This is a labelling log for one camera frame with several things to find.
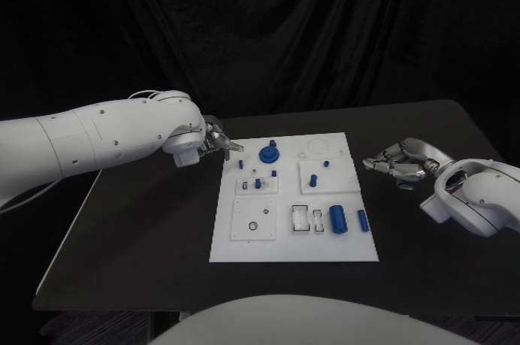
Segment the black table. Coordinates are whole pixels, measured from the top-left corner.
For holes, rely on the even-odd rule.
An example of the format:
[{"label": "black table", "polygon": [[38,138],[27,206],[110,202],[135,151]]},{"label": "black table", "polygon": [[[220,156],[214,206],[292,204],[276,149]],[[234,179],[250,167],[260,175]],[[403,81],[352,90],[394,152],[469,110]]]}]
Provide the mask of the black table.
[{"label": "black table", "polygon": [[419,209],[414,191],[361,159],[406,137],[458,159],[499,160],[453,101],[224,120],[231,138],[344,132],[380,262],[208,263],[223,155],[175,168],[156,151],[102,170],[34,298],[37,310],[201,310],[253,295],[299,294],[397,313],[520,315],[520,234],[472,235]]}]

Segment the black backdrop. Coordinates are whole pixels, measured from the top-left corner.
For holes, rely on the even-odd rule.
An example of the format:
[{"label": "black backdrop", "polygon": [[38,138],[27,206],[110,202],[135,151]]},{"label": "black backdrop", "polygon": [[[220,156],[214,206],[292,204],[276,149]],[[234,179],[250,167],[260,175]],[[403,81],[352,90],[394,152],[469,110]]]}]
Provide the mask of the black backdrop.
[{"label": "black backdrop", "polygon": [[[0,120],[141,89],[221,118],[450,98],[520,165],[517,0],[0,0],[0,21]],[[0,218],[21,316],[90,180]]]}]

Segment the robotic hand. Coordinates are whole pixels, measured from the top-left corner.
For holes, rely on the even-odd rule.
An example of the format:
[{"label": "robotic hand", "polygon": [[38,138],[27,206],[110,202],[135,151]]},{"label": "robotic hand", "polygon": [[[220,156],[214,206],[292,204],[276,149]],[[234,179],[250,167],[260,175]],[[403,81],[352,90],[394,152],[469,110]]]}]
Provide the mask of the robotic hand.
[{"label": "robotic hand", "polygon": [[434,194],[420,208],[437,223],[452,217],[476,235],[504,227],[520,231],[520,169],[492,160],[455,161],[424,141],[406,138],[362,160],[367,169],[390,174],[401,189],[426,175],[436,177]]},{"label": "robotic hand", "polygon": [[[152,92],[148,98],[132,98],[144,92]],[[64,177],[122,165],[159,147],[172,154],[177,167],[193,165],[217,150],[224,151],[226,160],[230,150],[243,151],[224,136],[218,119],[201,116],[185,93],[141,91],[133,95],[48,116],[0,122],[0,213],[2,205],[33,187],[53,186]]]}]

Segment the floor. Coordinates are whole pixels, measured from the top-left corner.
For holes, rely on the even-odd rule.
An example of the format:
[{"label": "floor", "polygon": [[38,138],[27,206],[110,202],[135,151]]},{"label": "floor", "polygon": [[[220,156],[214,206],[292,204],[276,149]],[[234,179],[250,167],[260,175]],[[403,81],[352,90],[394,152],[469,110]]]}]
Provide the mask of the floor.
[{"label": "floor", "polygon": [[[520,344],[517,319],[489,321],[456,315],[420,315],[413,318],[479,344]],[[177,319],[177,313],[61,311],[43,326],[40,334],[51,345],[144,345],[177,323]]]}]

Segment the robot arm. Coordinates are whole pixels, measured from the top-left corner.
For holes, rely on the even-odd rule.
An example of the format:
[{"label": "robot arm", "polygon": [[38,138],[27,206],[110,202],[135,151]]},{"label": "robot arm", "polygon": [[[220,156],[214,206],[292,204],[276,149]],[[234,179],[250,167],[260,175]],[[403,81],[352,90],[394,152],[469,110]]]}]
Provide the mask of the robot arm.
[{"label": "robot arm", "polygon": [[476,235],[495,234],[504,227],[520,231],[520,169],[481,159],[455,161],[426,142],[406,138],[374,159],[362,161],[367,169],[397,178],[401,189],[407,182],[436,177],[434,194],[420,207],[437,223],[452,217]]},{"label": "robot arm", "polygon": [[0,122],[0,207],[64,177],[122,165],[161,147],[177,167],[218,149],[243,151],[185,93],[108,101],[48,116]]}]

